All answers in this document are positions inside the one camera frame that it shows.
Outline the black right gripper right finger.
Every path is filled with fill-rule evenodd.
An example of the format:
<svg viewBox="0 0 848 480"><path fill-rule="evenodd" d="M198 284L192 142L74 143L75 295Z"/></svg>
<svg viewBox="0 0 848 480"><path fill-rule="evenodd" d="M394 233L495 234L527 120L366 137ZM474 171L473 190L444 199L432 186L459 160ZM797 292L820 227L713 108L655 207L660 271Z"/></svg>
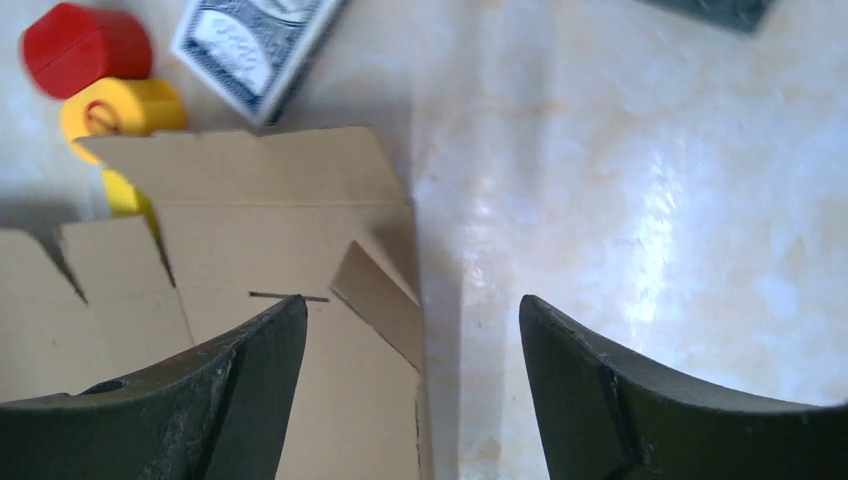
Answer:
<svg viewBox="0 0 848 480"><path fill-rule="evenodd" d="M534 295L519 324L553 479L843 479L847 408L754 395L662 365Z"/></svg>

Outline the yellow rectangular block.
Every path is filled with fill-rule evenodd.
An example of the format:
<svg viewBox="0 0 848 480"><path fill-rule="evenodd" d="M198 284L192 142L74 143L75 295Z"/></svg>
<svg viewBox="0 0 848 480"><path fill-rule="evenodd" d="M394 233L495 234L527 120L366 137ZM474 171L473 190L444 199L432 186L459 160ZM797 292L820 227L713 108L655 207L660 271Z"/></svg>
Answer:
<svg viewBox="0 0 848 480"><path fill-rule="evenodd" d="M118 171L105 168L101 178L112 218L143 216L156 239L160 231L149 198Z"/></svg>

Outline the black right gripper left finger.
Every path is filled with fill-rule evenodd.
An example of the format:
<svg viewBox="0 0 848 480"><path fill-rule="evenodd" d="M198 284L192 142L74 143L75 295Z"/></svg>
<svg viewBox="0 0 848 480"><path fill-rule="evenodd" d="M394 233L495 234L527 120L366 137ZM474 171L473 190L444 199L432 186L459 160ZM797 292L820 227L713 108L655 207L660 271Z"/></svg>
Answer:
<svg viewBox="0 0 848 480"><path fill-rule="evenodd" d="M182 353L77 394L1 407L5 479L272 479L307 337L289 296Z"/></svg>

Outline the large cardboard box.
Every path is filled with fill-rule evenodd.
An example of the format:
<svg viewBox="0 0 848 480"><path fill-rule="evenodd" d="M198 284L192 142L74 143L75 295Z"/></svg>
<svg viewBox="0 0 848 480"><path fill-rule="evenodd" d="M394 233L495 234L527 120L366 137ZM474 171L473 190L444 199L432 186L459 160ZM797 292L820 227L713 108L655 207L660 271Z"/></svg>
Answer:
<svg viewBox="0 0 848 480"><path fill-rule="evenodd" d="M272 479L429 479L414 214L377 136L347 126L91 137L154 203L72 223L49 254L1 233L1 407L77 395L293 295L307 337Z"/></svg>

